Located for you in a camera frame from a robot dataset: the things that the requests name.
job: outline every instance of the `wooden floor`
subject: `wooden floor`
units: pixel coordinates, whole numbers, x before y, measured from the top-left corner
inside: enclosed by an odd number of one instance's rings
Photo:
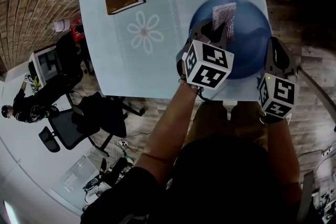
[[[326,6],[329,2],[324,0],[323,3]],[[316,0],[267,0],[267,5],[274,36],[287,44],[295,54],[298,64],[301,64],[303,69],[336,101],[336,50],[333,49],[336,48],[335,22],[322,22],[321,17],[318,17],[321,6]],[[336,141],[336,135],[335,124],[324,106],[303,81],[298,82],[301,85],[299,103],[292,114],[289,127],[297,155],[300,156],[310,151],[325,150]],[[95,76],[90,77],[86,74],[75,90],[82,96],[91,95],[99,91],[99,85]],[[81,100],[77,93],[73,93],[72,97],[74,103],[79,103]],[[141,108],[146,110],[142,117],[129,113],[125,120],[128,134],[125,141],[130,148],[126,152],[137,159],[169,100],[126,98],[125,102],[136,110]],[[193,114],[199,104],[199,102],[195,104]],[[234,105],[234,103],[224,103],[229,111]],[[92,136],[99,145],[106,137],[107,134],[104,132]],[[120,139],[115,137],[106,149],[110,154],[107,158],[110,165],[113,165],[123,154],[117,146],[113,145],[117,144],[118,140]],[[336,154],[336,143],[334,149],[332,155]],[[103,155],[93,150],[89,158],[99,168]],[[310,170],[316,171],[323,160],[325,158],[321,156],[321,152],[301,156],[299,158],[301,176]],[[323,162],[316,172],[317,187],[328,187],[330,175],[335,167],[336,157],[334,156]]]

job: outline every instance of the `blue bowl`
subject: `blue bowl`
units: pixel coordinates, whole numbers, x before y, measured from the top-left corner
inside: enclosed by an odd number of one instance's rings
[[[194,14],[190,29],[204,19],[212,19],[213,7],[235,2],[235,41],[226,50],[235,55],[229,79],[247,78],[264,67],[267,43],[272,36],[269,22],[261,10],[248,0],[208,0]]]

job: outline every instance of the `cap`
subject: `cap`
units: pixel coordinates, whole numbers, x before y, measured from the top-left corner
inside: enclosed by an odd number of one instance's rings
[[[7,117],[7,112],[8,112],[8,106],[7,105],[3,105],[1,108],[1,114],[4,118]]]

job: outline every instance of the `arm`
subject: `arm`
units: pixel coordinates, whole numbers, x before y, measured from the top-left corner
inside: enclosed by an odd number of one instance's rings
[[[148,170],[162,185],[185,141],[196,96],[190,87],[179,86],[135,165]]]
[[[300,165],[286,120],[268,124],[268,155],[270,166],[278,179],[288,206],[301,200]]]
[[[27,82],[26,81],[22,82],[21,90],[25,91],[26,90],[26,86],[27,86]]]

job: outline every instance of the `white table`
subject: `white table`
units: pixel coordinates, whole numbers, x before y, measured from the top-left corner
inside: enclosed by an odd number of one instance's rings
[[[109,16],[105,0],[79,0],[91,60],[105,95],[171,98],[178,86],[175,56],[188,37],[195,11],[207,0],[146,0]],[[267,17],[265,0],[250,0]],[[153,30],[137,37],[145,21]],[[258,100],[257,77],[226,80],[216,100]]]

